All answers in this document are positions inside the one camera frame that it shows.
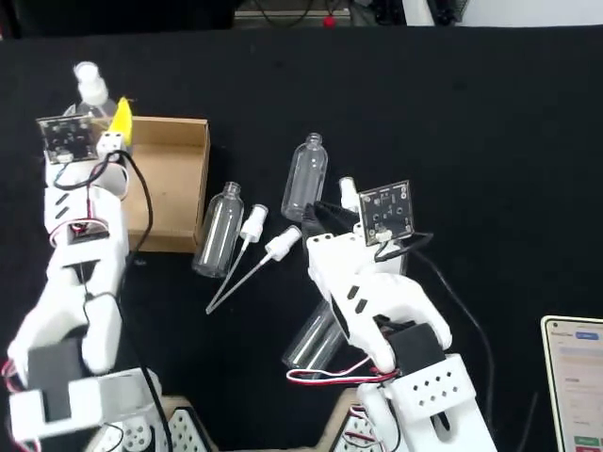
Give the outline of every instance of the circuit board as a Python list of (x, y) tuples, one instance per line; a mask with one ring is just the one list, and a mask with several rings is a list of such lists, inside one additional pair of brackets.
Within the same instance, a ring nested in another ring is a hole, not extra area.
[(409, 181), (359, 193), (367, 246), (405, 238), (415, 231)]
[(37, 120), (51, 164), (98, 158), (96, 136), (89, 116), (59, 116)]

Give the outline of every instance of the phone screen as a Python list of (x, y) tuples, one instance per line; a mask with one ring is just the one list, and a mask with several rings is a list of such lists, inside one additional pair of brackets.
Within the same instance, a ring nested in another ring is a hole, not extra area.
[(603, 452), (603, 323), (546, 322), (565, 452)]

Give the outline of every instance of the bottle neck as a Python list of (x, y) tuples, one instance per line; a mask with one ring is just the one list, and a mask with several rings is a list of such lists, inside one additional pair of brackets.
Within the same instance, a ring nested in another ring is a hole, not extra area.
[(222, 194), (229, 196), (238, 196), (240, 192), (241, 186), (236, 182), (227, 182), (222, 190)]

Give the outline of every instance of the smartphone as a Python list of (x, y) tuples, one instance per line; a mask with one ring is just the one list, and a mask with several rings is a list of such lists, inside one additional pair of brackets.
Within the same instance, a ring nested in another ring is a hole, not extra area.
[(603, 452), (603, 319), (541, 321), (560, 452)]

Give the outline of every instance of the spray nozzle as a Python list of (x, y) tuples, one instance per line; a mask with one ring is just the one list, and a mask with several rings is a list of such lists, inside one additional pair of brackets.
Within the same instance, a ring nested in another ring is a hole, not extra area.
[(264, 231), (264, 221), (268, 208), (262, 204), (255, 204), (249, 217), (243, 223), (240, 236), (246, 242), (257, 243)]
[(276, 262), (280, 262), (285, 256), (287, 256), (289, 250), (291, 250), (291, 247), (300, 238), (302, 238), (302, 231), (300, 231), (300, 228), (297, 226), (289, 226), (282, 234), (274, 237), (265, 246), (267, 253), (265, 259), (268, 258), (273, 259)]

